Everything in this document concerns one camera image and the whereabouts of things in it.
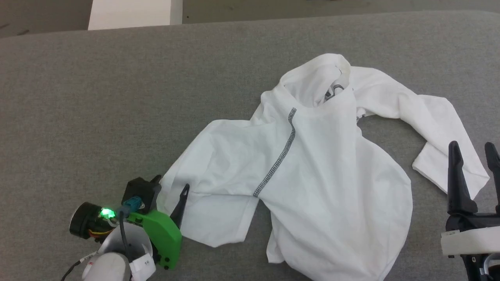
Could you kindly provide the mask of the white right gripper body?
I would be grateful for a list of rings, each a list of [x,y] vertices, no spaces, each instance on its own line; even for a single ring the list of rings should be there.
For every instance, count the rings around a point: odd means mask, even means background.
[[[468,281],[500,279],[500,218],[496,213],[449,215],[441,233],[441,249],[448,258],[460,257]]]

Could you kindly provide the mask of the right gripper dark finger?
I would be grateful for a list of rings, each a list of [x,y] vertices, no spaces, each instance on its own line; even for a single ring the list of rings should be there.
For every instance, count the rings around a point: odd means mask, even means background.
[[[464,159],[457,141],[448,146],[448,214],[471,215],[478,212],[477,204],[471,199],[465,180]]]
[[[495,212],[500,213],[500,156],[492,142],[486,142],[484,144],[484,150],[486,163],[489,170],[493,174],[493,180],[495,183],[495,192],[498,201],[498,204],[495,206]]]

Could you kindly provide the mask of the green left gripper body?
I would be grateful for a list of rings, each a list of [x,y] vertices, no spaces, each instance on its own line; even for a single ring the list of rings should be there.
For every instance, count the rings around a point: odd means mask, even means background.
[[[156,209],[145,214],[130,212],[122,219],[118,210],[84,202],[73,213],[69,232],[82,239],[94,239],[101,245],[98,254],[116,251],[139,258],[148,253],[165,270],[173,270],[180,257],[180,228]]]

